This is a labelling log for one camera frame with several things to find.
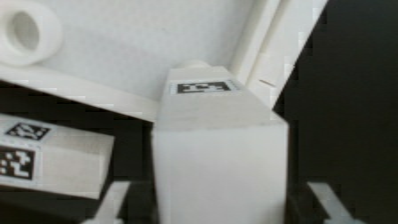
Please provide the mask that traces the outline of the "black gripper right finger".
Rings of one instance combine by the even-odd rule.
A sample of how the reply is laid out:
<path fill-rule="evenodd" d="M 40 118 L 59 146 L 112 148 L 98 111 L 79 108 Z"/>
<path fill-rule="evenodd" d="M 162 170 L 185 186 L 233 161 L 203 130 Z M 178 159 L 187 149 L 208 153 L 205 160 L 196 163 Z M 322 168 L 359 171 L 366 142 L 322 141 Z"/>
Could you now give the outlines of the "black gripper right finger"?
<path fill-rule="evenodd" d="M 288 194 L 286 224 L 366 224 L 350 214 L 326 182 L 310 181 Z"/>

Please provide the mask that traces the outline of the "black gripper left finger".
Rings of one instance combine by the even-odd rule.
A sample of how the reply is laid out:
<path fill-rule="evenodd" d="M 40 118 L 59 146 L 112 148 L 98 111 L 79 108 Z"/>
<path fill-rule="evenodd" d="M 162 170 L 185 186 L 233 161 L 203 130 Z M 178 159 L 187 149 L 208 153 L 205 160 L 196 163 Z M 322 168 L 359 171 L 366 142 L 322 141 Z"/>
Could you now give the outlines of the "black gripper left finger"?
<path fill-rule="evenodd" d="M 82 224 L 155 224 L 155 190 L 148 181 L 116 181 L 96 214 Z"/>

